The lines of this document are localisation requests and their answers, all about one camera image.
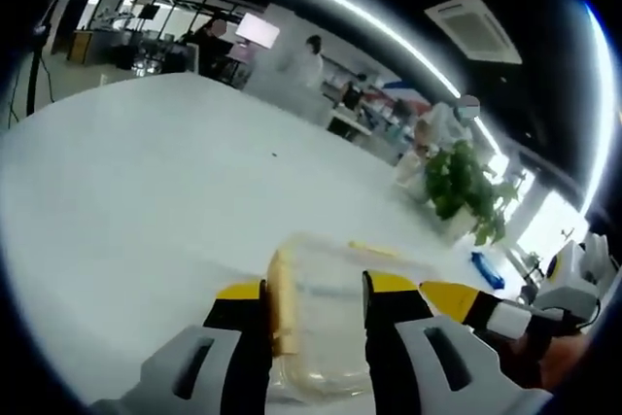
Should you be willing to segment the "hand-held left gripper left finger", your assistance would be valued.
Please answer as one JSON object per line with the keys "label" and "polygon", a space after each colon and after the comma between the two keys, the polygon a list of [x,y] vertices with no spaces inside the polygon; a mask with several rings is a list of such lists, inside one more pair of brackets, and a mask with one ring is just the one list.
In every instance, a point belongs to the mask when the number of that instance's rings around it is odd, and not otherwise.
{"label": "hand-held left gripper left finger", "polygon": [[202,326],[183,329],[141,365],[139,382],[92,414],[263,414],[272,340],[267,283],[220,291]]}

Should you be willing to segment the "person's right hand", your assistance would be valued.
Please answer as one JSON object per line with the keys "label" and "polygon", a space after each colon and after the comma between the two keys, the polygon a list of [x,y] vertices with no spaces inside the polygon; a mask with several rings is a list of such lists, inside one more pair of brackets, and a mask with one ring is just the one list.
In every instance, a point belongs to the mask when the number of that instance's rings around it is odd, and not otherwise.
{"label": "person's right hand", "polygon": [[522,388],[552,391],[580,361],[589,343],[581,332],[544,339],[525,333],[501,342],[501,372]]}

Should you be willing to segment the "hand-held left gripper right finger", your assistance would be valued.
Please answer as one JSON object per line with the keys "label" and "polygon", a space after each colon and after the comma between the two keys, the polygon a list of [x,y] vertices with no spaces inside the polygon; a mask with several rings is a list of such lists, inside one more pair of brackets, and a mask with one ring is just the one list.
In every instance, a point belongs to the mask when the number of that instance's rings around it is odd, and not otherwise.
{"label": "hand-held left gripper right finger", "polygon": [[363,311],[378,414],[537,414],[551,398],[503,375],[490,346],[433,315],[404,277],[364,272]]}

